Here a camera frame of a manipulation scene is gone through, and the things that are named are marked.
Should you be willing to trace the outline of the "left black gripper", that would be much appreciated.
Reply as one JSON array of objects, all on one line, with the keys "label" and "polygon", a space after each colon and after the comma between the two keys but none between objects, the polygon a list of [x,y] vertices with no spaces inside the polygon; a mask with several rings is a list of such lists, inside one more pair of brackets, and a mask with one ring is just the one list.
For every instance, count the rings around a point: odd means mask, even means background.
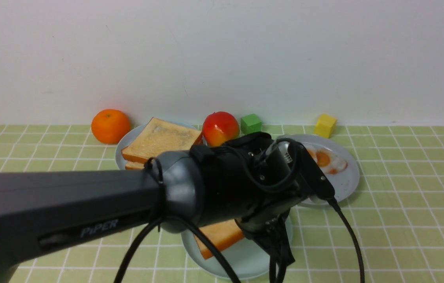
[{"label": "left black gripper", "polygon": [[291,138],[258,132],[218,147],[195,145],[190,156],[204,183],[197,226],[227,220],[268,256],[270,283],[282,283],[295,262],[286,229],[290,208],[305,198],[301,184],[304,148]]}]

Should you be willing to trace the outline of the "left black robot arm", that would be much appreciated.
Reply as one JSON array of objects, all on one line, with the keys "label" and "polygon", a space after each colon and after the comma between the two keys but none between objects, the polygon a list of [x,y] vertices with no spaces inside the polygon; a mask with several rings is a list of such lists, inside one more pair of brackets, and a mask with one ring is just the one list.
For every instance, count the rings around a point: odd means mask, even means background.
[{"label": "left black robot arm", "polygon": [[292,260],[284,214],[308,195],[298,183],[314,165],[304,147],[268,134],[221,147],[164,152],[141,170],[0,173],[0,283],[25,261],[144,224],[115,278],[153,229],[191,231],[234,283],[225,256],[200,230],[232,220],[272,254],[283,278]]}]

